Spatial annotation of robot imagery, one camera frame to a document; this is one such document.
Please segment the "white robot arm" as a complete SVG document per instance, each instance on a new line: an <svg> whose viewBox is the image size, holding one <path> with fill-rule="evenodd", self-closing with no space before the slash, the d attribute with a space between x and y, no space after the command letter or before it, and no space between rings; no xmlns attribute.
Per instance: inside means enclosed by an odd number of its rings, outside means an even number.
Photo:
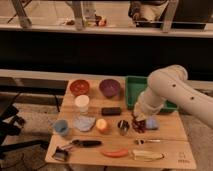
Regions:
<svg viewBox="0 0 213 171"><path fill-rule="evenodd" d="M137 121L148 119L160 112L166 100L176 104L213 129L213 97L209 97L186 84L187 70L170 65L149 74L147 87L134 105Z"/></svg>

